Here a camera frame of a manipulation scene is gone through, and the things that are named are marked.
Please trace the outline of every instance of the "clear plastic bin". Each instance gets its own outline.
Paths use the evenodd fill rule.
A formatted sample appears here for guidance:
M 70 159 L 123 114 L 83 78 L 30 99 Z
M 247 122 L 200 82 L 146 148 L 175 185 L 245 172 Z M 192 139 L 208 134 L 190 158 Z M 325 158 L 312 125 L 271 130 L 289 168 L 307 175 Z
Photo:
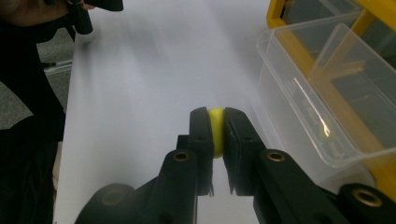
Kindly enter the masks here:
M 350 31 L 356 17 L 275 28 L 257 45 L 264 64 L 253 107 L 264 141 L 277 139 L 267 144 L 317 183 L 358 172 L 370 182 L 361 161 L 396 152 L 396 72 Z

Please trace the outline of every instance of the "hand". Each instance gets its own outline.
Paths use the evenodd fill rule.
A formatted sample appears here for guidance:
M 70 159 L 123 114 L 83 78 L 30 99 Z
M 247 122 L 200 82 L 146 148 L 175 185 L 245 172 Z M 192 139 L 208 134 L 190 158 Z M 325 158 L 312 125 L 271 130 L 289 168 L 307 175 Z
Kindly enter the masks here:
M 21 27 L 54 21 L 68 13 L 66 1 L 46 5 L 44 0 L 0 0 L 0 21 Z M 87 10 L 94 8 L 83 1 L 81 6 Z

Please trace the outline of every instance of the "white surface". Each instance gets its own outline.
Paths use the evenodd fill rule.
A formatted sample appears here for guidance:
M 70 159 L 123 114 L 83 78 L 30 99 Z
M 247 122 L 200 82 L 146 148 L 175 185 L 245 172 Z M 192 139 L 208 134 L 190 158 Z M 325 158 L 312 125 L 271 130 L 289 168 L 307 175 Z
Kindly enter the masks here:
M 101 187 L 139 188 L 187 134 L 190 112 L 231 106 L 249 113 L 262 59 L 268 0 L 124 0 L 95 9 L 94 32 L 78 36 L 54 220 L 74 223 Z M 229 195 L 222 160 L 214 198 L 198 223 L 258 223 L 251 198 Z

